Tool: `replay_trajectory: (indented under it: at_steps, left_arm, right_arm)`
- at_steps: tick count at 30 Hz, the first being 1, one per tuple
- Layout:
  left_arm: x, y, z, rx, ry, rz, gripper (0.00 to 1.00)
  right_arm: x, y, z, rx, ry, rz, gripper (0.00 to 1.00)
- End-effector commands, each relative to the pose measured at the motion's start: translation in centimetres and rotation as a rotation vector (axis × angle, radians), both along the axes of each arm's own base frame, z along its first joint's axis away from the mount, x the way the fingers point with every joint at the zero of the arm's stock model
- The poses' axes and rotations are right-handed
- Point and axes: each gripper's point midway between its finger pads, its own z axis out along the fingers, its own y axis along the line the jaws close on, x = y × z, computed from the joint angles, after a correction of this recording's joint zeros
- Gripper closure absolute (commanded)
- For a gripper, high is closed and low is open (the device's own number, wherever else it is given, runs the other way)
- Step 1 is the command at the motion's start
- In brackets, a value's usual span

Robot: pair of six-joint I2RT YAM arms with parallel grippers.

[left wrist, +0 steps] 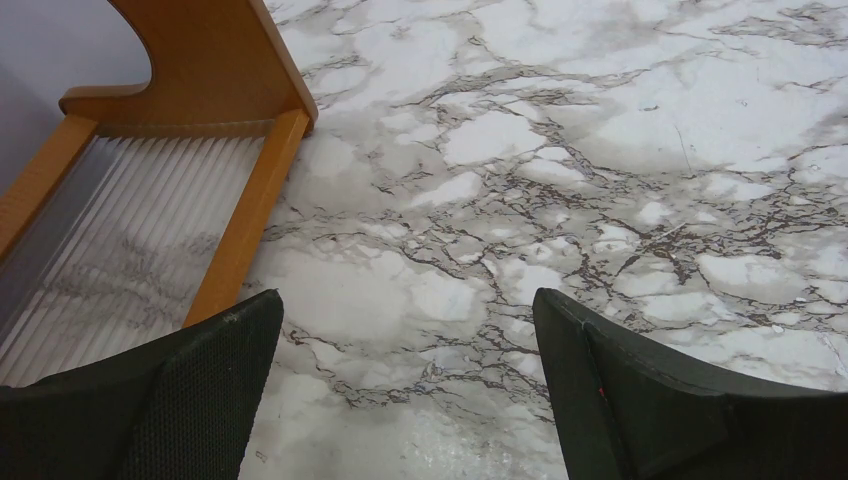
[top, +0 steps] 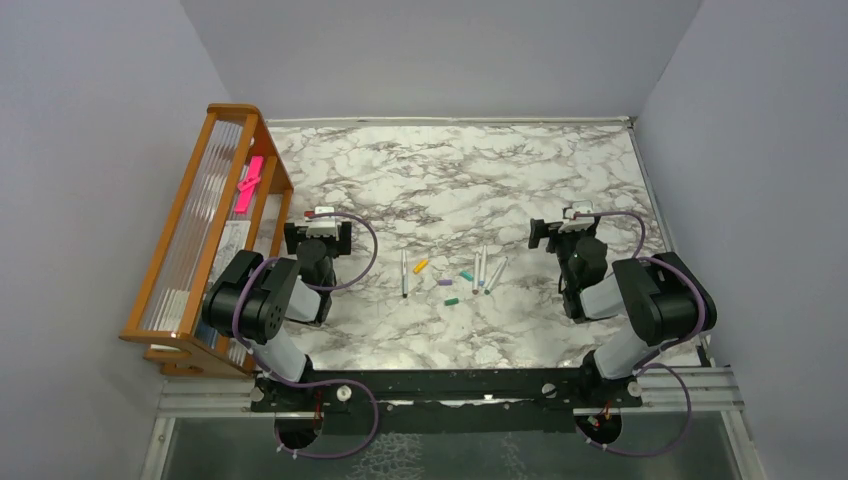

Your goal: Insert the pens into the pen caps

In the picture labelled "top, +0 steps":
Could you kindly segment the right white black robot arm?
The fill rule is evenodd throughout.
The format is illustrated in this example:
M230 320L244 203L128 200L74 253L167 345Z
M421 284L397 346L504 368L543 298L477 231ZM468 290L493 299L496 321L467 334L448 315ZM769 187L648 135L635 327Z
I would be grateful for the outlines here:
M612 399L660 353L717 322L714 300L677 254L608 262L608 246L596 236L599 224L599 215L581 213L558 222L533 219L528 239L529 248L545 241L547 252L556 256L568 318L576 323L627 318L579 368L577 393L592 407Z

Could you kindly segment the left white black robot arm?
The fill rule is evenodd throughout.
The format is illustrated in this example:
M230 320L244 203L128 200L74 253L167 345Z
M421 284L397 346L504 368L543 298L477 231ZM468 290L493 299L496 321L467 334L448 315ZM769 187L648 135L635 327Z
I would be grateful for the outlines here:
M322 324L337 286L333 261L351 253L352 224L334 218L287 223L283 233L288 258L263 268L265 257L246 248L247 221L230 222L219 242L201 321L220 335L245 347L267 373L281 379L276 396L285 407L298 411L313 401L314 384L303 376L311 360L283 329L285 321Z

